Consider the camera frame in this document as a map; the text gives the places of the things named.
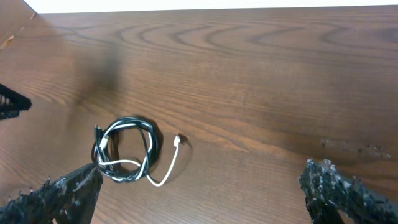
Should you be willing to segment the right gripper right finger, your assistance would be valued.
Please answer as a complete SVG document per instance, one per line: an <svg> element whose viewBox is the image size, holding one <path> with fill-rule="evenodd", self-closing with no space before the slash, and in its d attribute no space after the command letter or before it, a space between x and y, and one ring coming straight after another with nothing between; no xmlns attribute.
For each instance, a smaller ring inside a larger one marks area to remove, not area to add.
<svg viewBox="0 0 398 224"><path fill-rule="evenodd" d="M307 160L298 178L312 223L343 223L343 212L355 223L397 224L397 202L367 188L357 177L341 175L330 160Z"/></svg>

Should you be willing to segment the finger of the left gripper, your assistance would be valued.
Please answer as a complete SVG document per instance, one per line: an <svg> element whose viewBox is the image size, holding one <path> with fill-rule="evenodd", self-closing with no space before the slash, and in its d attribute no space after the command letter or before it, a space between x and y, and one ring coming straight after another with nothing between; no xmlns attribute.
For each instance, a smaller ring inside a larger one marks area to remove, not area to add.
<svg viewBox="0 0 398 224"><path fill-rule="evenodd" d="M1 85L1 120L16 118L21 111L27 111L31 106L29 98Z"/></svg>

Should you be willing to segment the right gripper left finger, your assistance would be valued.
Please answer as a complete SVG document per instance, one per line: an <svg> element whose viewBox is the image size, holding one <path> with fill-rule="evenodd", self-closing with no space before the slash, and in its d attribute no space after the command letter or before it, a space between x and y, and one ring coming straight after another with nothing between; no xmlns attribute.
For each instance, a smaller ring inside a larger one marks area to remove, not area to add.
<svg viewBox="0 0 398 224"><path fill-rule="evenodd" d="M90 223L103 184L93 163L41 188L10 199L1 207L1 223Z"/></svg>

